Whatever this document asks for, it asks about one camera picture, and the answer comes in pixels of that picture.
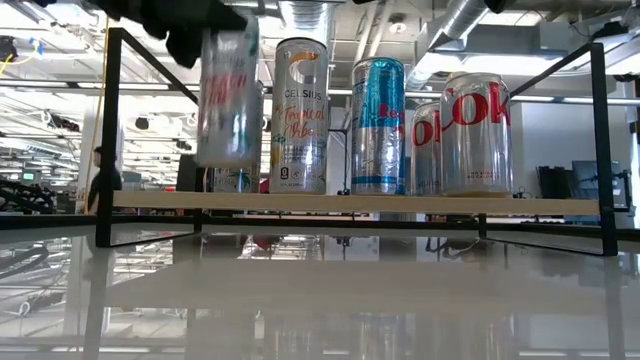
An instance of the celsius logo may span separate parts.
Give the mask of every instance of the celsius logo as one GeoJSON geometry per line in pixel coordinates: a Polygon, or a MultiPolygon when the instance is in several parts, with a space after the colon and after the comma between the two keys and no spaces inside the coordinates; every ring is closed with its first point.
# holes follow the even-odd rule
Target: celsius logo
{"type": "Polygon", "coordinates": [[[313,74],[307,75],[303,74],[300,66],[303,65],[306,61],[314,61],[319,57],[318,54],[312,52],[301,52],[295,54],[289,60],[289,75],[295,80],[297,83],[303,85],[315,84],[316,77],[313,74]]]}

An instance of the wooden plank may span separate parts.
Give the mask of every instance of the wooden plank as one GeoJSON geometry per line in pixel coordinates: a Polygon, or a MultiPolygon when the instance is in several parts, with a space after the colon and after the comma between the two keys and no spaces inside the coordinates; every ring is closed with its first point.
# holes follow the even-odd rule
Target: wooden plank
{"type": "Polygon", "coordinates": [[[431,214],[595,215],[596,200],[116,191],[114,206],[431,214]]]}

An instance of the soda can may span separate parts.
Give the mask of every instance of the soda can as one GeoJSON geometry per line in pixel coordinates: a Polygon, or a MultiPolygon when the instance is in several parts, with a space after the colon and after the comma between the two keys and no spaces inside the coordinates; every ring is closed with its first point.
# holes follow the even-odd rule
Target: soda can
{"type": "Polygon", "coordinates": [[[371,58],[352,73],[351,192],[404,195],[404,66],[371,58]]]}
{"type": "Polygon", "coordinates": [[[412,134],[411,195],[439,195],[442,177],[440,102],[416,108],[412,134]]]}
{"type": "MultiPolygon", "coordinates": [[[[256,122],[262,123],[264,104],[264,85],[256,82],[255,99],[258,111],[256,122]]],[[[257,132],[255,142],[262,144],[262,130],[257,132]]],[[[216,168],[213,176],[213,191],[217,193],[259,193],[260,192],[260,155],[261,147],[256,147],[257,160],[250,168],[216,168]]]]}
{"type": "Polygon", "coordinates": [[[441,99],[443,192],[504,197],[513,190],[509,91],[496,74],[450,79],[441,99]]]}
{"type": "Polygon", "coordinates": [[[271,118],[271,193],[326,193],[327,48],[307,38],[281,41],[271,118]]]}
{"type": "Polygon", "coordinates": [[[201,97],[196,161],[202,167],[251,167],[256,159],[254,99],[258,61],[258,22],[243,32],[205,30],[202,41],[201,97]]]}

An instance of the cable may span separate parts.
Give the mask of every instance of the cable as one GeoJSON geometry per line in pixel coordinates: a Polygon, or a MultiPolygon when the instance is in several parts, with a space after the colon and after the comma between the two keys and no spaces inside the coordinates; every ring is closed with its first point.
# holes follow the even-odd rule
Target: cable
{"type": "Polygon", "coordinates": [[[585,35],[585,34],[583,34],[583,33],[580,31],[580,29],[578,29],[578,27],[577,27],[577,26],[575,26],[574,24],[569,23],[569,26],[571,26],[571,27],[572,27],[572,28],[573,28],[573,29],[574,29],[578,34],[580,34],[580,35],[582,35],[582,36],[586,37],[587,39],[591,39],[591,35],[585,35]]]}
{"type": "Polygon", "coordinates": [[[13,59],[13,54],[9,54],[9,56],[7,56],[7,58],[2,63],[2,67],[0,67],[0,76],[2,76],[2,73],[4,73],[4,69],[7,67],[11,59],[13,59]]]}
{"type": "Polygon", "coordinates": [[[91,175],[91,164],[93,163],[93,149],[96,144],[96,135],[98,134],[98,126],[100,126],[100,112],[102,111],[102,99],[104,98],[104,88],[107,81],[107,52],[109,51],[109,17],[105,24],[104,44],[102,45],[102,85],[100,86],[100,95],[98,96],[98,109],[96,119],[93,126],[93,136],[91,137],[91,147],[89,153],[89,164],[87,166],[87,178],[84,182],[84,213],[89,213],[89,175],[91,175]]]}

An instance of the silver can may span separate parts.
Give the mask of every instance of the silver can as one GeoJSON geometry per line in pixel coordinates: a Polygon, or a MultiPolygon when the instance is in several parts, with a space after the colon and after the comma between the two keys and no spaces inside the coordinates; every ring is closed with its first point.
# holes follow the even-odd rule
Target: silver can
{"type": "MultiPolygon", "coordinates": [[[[264,104],[264,85],[261,81],[256,83],[255,89],[256,122],[262,123],[264,104]]],[[[254,140],[257,144],[262,144],[262,131],[257,132],[254,140]]],[[[261,146],[256,147],[256,161],[250,168],[243,169],[221,169],[214,170],[213,191],[217,193],[259,193],[260,192],[260,155],[261,146]]]]}
{"type": "Polygon", "coordinates": [[[412,134],[411,195],[439,195],[442,177],[440,102],[416,108],[412,134]]]}
{"type": "Polygon", "coordinates": [[[499,75],[462,74],[441,99],[443,192],[504,197],[513,190],[509,91],[499,75]]]}
{"type": "Polygon", "coordinates": [[[306,38],[281,41],[271,118],[271,193],[326,193],[327,48],[306,38]]]}
{"type": "Polygon", "coordinates": [[[404,65],[361,60],[351,80],[351,193],[404,195],[404,65]]]}
{"type": "Polygon", "coordinates": [[[258,61],[258,22],[244,32],[205,31],[202,41],[201,97],[196,161],[203,167],[250,167],[256,159],[254,82],[258,61]]]}
{"type": "Polygon", "coordinates": [[[213,176],[215,193],[260,192],[260,169],[215,169],[213,176]]]}

